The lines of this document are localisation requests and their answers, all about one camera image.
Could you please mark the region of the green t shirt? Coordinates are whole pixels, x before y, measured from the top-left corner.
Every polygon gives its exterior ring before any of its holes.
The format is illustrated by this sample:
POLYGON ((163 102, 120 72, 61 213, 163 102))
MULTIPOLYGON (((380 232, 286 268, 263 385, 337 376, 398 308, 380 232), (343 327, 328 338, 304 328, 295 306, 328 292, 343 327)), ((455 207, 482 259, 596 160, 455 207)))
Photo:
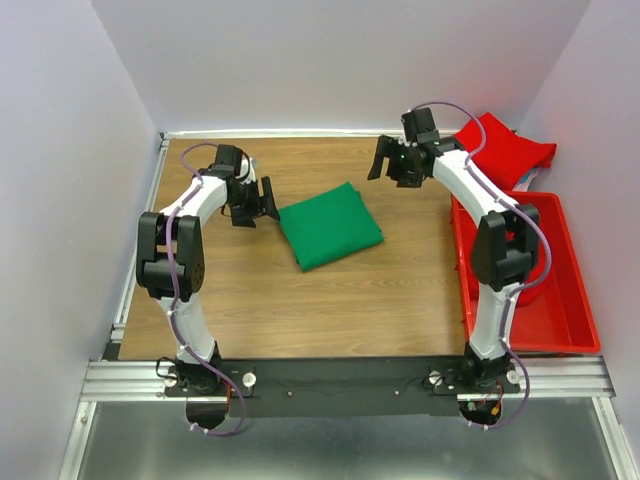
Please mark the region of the green t shirt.
POLYGON ((303 272, 377 246, 381 228, 349 182, 279 210, 280 227, 303 272))

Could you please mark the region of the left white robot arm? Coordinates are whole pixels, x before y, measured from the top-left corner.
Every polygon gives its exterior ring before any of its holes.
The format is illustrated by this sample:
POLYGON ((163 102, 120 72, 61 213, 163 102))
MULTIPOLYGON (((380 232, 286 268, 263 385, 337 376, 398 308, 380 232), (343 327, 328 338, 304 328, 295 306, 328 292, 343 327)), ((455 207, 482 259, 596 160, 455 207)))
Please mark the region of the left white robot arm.
POLYGON ((212 215, 230 210, 235 227, 254 228, 267 216, 280 219, 271 180, 259 178, 255 162, 242 149, 202 142, 189 147, 215 149, 212 164, 194 169, 190 185, 170 205, 141 214, 137 227, 136 282, 162 308, 177 344, 176 357, 193 364, 187 382, 201 395, 214 393, 222 380, 216 365, 217 341, 209 332, 199 296, 206 271, 203 226, 212 215))

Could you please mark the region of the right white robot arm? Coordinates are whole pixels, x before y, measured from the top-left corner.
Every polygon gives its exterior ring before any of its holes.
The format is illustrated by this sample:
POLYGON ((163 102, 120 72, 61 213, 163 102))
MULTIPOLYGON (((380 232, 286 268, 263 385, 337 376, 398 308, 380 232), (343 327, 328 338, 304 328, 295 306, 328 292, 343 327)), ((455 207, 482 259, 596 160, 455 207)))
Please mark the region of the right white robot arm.
POLYGON ((403 134, 379 136, 368 177, 386 175, 403 188, 418 188, 433 178, 464 207, 476 226, 472 270, 479 282, 476 320, 460 379, 480 392, 496 380, 491 361, 512 354, 510 331, 521 292, 537 286, 529 278, 540 259, 552 262, 550 245, 539 225, 539 212, 517 203, 500 190, 475 164, 487 143, 483 126, 480 143, 467 150, 455 137, 440 135, 432 103, 418 105, 401 117, 403 134))

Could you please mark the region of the red folded t shirt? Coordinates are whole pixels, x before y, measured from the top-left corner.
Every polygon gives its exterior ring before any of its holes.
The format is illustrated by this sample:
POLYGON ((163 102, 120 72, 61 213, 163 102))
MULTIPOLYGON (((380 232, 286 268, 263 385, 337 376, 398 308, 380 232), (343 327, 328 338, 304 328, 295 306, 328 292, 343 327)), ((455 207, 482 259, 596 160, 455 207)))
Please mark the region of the red folded t shirt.
POLYGON ((475 165, 500 189, 513 190, 516 182, 535 167, 549 169, 556 143, 539 143, 510 130, 492 113, 478 117, 484 128, 484 148, 473 156, 475 165))

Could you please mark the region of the pink folded t shirt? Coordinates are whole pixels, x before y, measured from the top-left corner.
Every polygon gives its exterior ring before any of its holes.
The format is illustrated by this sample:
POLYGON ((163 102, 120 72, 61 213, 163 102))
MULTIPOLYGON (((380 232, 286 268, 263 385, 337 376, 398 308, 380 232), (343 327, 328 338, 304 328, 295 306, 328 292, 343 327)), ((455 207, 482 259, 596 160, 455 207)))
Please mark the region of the pink folded t shirt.
POLYGON ((540 173, 540 168, 539 167, 535 167, 532 168, 531 170, 529 170, 527 173, 525 173, 514 185, 513 190, 514 191, 528 191, 531 183, 533 182, 533 180, 537 177, 537 175, 540 173))

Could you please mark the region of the red plastic bin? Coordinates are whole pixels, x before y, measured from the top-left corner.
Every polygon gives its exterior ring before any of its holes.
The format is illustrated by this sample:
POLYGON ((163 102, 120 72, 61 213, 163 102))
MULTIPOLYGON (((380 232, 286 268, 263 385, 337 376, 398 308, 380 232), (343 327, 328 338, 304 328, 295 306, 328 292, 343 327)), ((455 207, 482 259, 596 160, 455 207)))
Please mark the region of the red plastic bin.
MULTIPOLYGON (((598 331, 559 197, 553 193, 518 191, 512 191, 510 196, 538 209, 552 254, 544 292, 528 305, 517 303, 511 329, 512 348, 518 352, 599 353, 598 331)), ((457 210, 462 209, 464 207, 452 199, 450 218, 457 217, 457 210)), ((456 266, 456 270, 464 330, 469 336, 475 326, 477 301, 470 301, 467 288, 461 285, 464 268, 456 266)))

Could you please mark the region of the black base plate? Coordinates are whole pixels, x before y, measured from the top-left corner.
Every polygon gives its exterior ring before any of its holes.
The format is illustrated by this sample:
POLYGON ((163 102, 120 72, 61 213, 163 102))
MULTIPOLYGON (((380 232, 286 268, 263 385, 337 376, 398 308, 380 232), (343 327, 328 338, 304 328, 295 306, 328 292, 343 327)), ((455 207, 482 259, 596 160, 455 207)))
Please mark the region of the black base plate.
POLYGON ((258 418, 426 414, 495 425, 504 395, 521 390, 509 359, 478 373, 459 356, 172 360, 156 374, 209 434, 258 418))

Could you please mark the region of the aluminium frame rail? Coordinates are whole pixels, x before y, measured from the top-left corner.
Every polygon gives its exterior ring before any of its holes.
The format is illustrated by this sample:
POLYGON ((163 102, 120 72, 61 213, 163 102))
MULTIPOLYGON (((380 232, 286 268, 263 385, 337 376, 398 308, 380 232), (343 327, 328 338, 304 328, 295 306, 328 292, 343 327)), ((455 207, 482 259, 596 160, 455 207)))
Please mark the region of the aluminium frame rail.
MULTIPOLYGON (((522 359, 516 369, 523 389, 528 374, 533 398, 613 397, 615 389, 604 359, 599 356, 522 359)), ((435 357, 249 360, 225 362, 224 369, 249 396, 274 386, 284 396, 303 390, 338 393, 378 387, 401 396, 427 379, 435 357)), ((85 402, 176 401, 187 395, 181 387, 169 395, 165 376, 169 361, 98 361, 86 369, 80 399, 85 402)))

